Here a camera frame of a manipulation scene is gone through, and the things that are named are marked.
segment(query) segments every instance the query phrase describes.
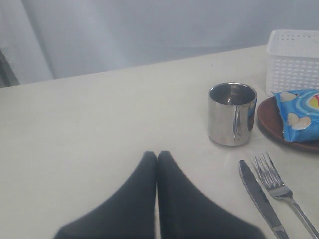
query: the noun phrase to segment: metal cup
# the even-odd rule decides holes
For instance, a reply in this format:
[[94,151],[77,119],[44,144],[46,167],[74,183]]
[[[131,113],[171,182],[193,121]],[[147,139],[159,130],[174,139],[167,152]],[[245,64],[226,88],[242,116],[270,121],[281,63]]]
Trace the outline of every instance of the metal cup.
[[209,91],[208,136],[216,143],[239,146],[254,125],[256,91],[241,83],[222,83]]

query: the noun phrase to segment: brown plate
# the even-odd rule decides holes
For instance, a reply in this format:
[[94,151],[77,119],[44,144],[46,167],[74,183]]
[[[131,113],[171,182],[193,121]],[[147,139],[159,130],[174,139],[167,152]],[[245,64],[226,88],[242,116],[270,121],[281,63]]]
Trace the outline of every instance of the brown plate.
[[279,115],[275,97],[262,101],[257,109],[258,128],[271,139],[295,149],[307,152],[319,152],[319,141],[290,143],[283,138],[283,122]]

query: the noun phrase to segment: white plastic basket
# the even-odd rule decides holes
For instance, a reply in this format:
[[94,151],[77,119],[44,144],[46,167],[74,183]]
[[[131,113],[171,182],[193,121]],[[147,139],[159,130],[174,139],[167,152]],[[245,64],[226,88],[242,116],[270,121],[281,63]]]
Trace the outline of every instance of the white plastic basket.
[[275,30],[267,46],[266,94],[319,89],[319,31]]

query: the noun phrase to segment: tabletop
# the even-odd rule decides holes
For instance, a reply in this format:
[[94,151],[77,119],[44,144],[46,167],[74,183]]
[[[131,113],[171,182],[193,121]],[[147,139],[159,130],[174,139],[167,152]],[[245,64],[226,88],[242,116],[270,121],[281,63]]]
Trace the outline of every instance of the tabletop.
[[[240,179],[240,159],[267,150],[319,229],[317,155],[265,138],[223,147],[207,136],[208,90],[254,87],[266,99],[265,46],[0,89],[0,238],[52,238],[110,197],[146,150],[171,151],[215,203],[275,236]],[[292,239],[310,235],[284,202],[267,197]],[[156,210],[157,238],[160,238]]]

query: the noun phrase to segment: blue snack bag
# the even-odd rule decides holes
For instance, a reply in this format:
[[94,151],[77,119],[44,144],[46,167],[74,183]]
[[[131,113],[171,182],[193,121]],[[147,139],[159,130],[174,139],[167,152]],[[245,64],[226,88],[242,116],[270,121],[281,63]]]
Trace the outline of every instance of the blue snack bag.
[[319,90],[291,90],[273,94],[283,120],[284,140],[319,140]]

